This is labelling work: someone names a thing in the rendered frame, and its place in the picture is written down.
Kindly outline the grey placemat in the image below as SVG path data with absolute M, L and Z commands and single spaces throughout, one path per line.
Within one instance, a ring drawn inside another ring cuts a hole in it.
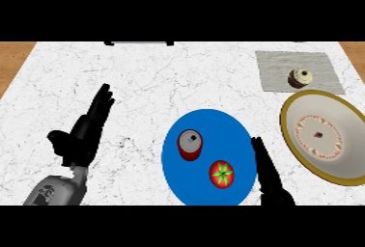
M 258 51 L 262 86 L 267 92 L 296 93 L 302 90 L 320 90 L 335 95 L 345 94 L 341 78 L 330 57 L 321 52 Z M 290 82 L 290 73 L 301 69 L 313 75 L 313 81 L 302 88 Z

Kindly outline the dark appliance with pale panel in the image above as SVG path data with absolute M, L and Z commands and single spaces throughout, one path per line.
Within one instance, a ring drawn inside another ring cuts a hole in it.
M 106 41 L 104 44 L 107 46 L 115 46 L 116 44 L 166 44 L 168 46 L 175 46 L 174 41 Z

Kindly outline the red can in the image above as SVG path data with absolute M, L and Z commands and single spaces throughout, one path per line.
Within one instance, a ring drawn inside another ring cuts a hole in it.
M 197 130 L 187 129 L 178 139 L 178 147 L 182 159 L 194 161 L 203 151 L 203 137 Z

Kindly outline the chocolate cupcake with cream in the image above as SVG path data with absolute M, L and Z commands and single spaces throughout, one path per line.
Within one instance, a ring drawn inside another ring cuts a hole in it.
M 289 84 L 296 88 L 301 89 L 308 86 L 313 82 L 314 76 L 310 69 L 298 68 L 293 69 L 289 75 Z

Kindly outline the red tomato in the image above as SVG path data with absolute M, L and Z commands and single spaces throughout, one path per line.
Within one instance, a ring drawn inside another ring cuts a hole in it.
M 221 189 L 227 189 L 234 183 L 234 168 L 231 164 L 218 160 L 211 167 L 211 181 Z

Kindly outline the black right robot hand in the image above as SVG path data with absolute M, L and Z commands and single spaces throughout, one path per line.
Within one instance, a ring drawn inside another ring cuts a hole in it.
M 283 187 L 280 174 L 264 145 L 264 139 L 253 137 L 252 145 L 256 152 L 259 182 L 262 185 L 262 205 L 293 206 L 296 201 L 290 192 Z

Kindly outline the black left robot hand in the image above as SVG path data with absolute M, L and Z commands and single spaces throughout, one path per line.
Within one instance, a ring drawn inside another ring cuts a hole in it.
M 48 134 L 55 154 L 63 157 L 63 167 L 88 167 L 94 162 L 113 104 L 110 85 L 103 84 L 89 111 L 79 118 L 72 131 L 52 130 Z

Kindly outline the gold-rimmed white bowl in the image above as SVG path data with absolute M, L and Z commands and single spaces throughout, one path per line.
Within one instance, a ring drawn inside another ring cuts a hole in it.
M 365 185 L 365 115 L 324 91 L 295 93 L 280 114 L 283 137 L 305 167 L 326 180 Z

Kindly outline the blue plate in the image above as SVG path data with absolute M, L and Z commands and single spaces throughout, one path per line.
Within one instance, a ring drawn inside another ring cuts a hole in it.
M 188 129 L 203 137 L 203 151 L 194 161 L 182 158 L 178 144 Z M 187 205 L 242 204 L 256 181 L 256 154 L 248 129 L 225 112 L 200 109 L 180 118 L 168 133 L 162 161 L 171 188 Z M 225 161 L 233 171 L 228 188 L 219 188 L 211 178 L 216 161 Z

